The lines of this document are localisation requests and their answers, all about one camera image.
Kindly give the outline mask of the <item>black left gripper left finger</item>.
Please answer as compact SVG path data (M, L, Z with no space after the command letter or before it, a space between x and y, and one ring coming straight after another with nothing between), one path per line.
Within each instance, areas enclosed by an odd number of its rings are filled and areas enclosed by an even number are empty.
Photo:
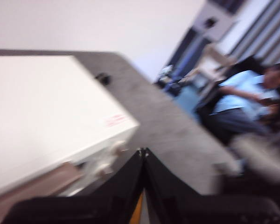
M93 192L74 196L35 197L16 203L5 224L127 224L143 191L144 149Z

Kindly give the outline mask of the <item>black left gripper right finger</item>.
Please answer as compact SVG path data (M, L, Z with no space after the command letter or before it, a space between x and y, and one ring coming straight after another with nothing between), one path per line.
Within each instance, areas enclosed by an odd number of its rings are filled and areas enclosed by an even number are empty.
M280 208L269 198L201 195L144 149L146 191L162 224L280 224Z

